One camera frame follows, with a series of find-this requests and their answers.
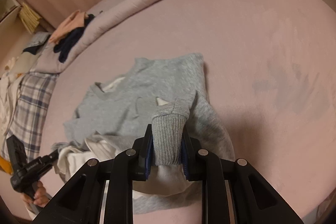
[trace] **bed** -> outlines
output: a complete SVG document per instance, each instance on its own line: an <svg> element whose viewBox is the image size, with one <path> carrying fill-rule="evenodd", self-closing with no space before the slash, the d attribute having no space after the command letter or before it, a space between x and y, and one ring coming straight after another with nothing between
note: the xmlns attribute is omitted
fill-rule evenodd
<svg viewBox="0 0 336 224"><path fill-rule="evenodd" d="M63 122L93 82L127 72L136 57L201 52L209 100L236 157L254 165L300 217L335 189L336 14L322 0L103 0L89 13L97 17L72 58L53 71L61 74L41 155L67 141ZM42 181L51 195L63 185L53 172ZM197 223L196 208L135 222Z"/></svg>

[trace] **finger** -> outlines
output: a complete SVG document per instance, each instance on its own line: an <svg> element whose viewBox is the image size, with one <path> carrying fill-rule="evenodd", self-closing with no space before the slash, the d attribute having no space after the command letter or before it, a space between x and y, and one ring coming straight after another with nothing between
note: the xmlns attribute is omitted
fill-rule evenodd
<svg viewBox="0 0 336 224"><path fill-rule="evenodd" d="M37 182L37 187L38 187L38 188L43 187L43 183L42 183L42 181L38 181L38 182Z"/></svg>
<svg viewBox="0 0 336 224"><path fill-rule="evenodd" d="M41 198L46 193L47 193L46 189L44 187L40 187L36 190L35 195L34 195L34 199Z"/></svg>
<svg viewBox="0 0 336 224"><path fill-rule="evenodd" d="M40 206L40 207L44 207L44 206L47 205L48 202L49 202L49 199L48 199L46 196L42 196L42 197L36 199L36 200L34 201L34 204L35 204L35 205L38 205L38 206Z"/></svg>
<svg viewBox="0 0 336 224"><path fill-rule="evenodd" d="M33 203L33 200L26 194L21 194L21 199L26 203Z"/></svg>

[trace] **orange item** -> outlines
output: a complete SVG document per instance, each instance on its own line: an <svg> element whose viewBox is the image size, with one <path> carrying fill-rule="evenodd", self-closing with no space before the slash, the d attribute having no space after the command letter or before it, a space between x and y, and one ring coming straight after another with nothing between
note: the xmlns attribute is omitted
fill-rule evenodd
<svg viewBox="0 0 336 224"><path fill-rule="evenodd" d="M66 35L72 30L78 27L84 27L84 18L86 13L80 10L74 11L69 15L53 32L48 42L58 44L59 41L66 37Z"/></svg>
<svg viewBox="0 0 336 224"><path fill-rule="evenodd" d="M0 167L8 174L13 174L12 165L10 162L0 157Z"/></svg>

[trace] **plaid shirt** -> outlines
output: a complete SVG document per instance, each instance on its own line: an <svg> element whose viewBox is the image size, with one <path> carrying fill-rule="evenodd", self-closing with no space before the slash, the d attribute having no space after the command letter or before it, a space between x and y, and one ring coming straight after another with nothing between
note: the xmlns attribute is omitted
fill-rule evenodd
<svg viewBox="0 0 336 224"><path fill-rule="evenodd" d="M58 75L30 72L21 82L20 97L6 138L15 135L23 142L28 162L39 155L44 121L57 78ZM6 142L1 156L9 161Z"/></svg>

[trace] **gray clothing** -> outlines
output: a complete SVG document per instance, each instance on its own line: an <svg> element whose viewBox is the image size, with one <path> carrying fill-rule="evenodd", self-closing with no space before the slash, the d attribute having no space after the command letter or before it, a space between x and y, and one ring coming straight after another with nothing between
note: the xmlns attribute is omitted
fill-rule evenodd
<svg viewBox="0 0 336 224"><path fill-rule="evenodd" d="M139 58L124 77L111 92L102 91L110 83L89 88L74 119L64 123L72 145L88 150L83 141L90 137L105 139L123 151L143 137L151 123L155 165L178 165L186 124L189 135L199 139L203 148L234 160L230 137L207 100L201 54L169 60ZM157 98L169 103L158 106ZM186 206L200 197L199 187L189 188L173 196L135 199L134 213Z"/></svg>

